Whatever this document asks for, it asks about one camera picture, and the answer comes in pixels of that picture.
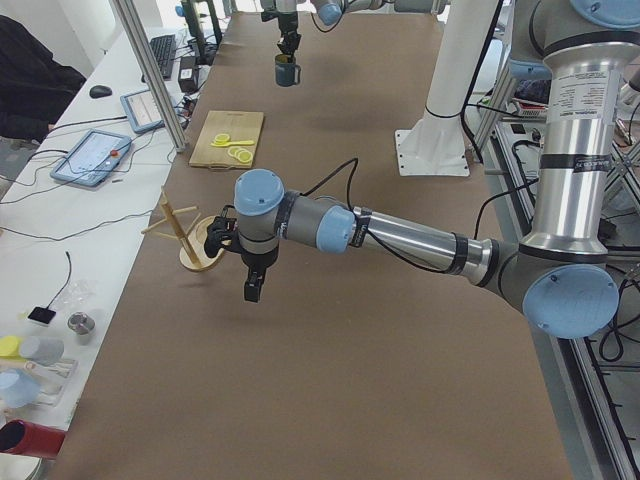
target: black keyboard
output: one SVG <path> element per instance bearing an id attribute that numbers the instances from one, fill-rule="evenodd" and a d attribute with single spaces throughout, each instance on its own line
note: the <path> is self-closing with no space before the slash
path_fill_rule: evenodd
<path id="1" fill-rule="evenodd" d="M 162 78 L 171 78 L 173 61 L 176 57 L 176 36 L 162 35 L 160 37 L 154 37 L 149 41 L 149 45 L 151 46 L 151 51 L 158 61 L 158 67 L 160 67 Z"/>

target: brown table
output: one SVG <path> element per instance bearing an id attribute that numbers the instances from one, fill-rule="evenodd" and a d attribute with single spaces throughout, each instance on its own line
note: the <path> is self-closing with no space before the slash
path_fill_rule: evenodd
<path id="1" fill-rule="evenodd" d="M 231 21 L 188 129 L 209 109 L 265 112 L 256 167 L 304 190 L 358 156 L 353 199 L 469 234 L 488 196 L 471 178 L 401 178 L 393 131 L 422 114 L 440 29 L 422 15 L 301 18 L 302 85 L 273 80 L 271 22 Z M 240 172 L 186 166 L 174 207 L 215 213 Z M 346 174 L 321 193 L 344 198 Z M 497 235 L 492 214 L 484 233 Z M 227 254 L 193 274 L 145 238 L 54 480 L 566 479 L 526 322 L 463 278 L 391 256 L 284 242 L 259 304 Z"/>

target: red cylinder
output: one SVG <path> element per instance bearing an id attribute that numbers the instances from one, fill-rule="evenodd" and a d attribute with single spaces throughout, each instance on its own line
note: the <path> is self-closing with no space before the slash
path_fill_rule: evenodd
<path id="1" fill-rule="evenodd" d="M 0 428 L 0 452 L 54 459 L 66 432 L 25 420 L 12 420 Z"/>

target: computer mouse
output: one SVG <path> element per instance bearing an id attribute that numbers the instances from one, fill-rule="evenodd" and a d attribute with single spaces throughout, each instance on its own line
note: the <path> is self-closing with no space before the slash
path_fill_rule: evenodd
<path id="1" fill-rule="evenodd" d="M 106 85 L 95 85 L 91 87 L 91 90 L 89 90 L 89 96 L 91 98 L 108 97 L 112 93 L 113 93 L 113 90 L 111 90 Z"/>

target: tablet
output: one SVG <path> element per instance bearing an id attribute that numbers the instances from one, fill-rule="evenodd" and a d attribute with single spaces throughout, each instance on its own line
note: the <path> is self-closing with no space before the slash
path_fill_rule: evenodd
<path id="1" fill-rule="evenodd" d="M 50 175 L 69 185 L 95 187 L 120 164 L 131 142 L 126 135 L 89 130 Z"/>
<path id="2" fill-rule="evenodd" d="M 163 124 L 151 90 L 122 95 L 120 102 L 135 133 L 144 133 Z"/>

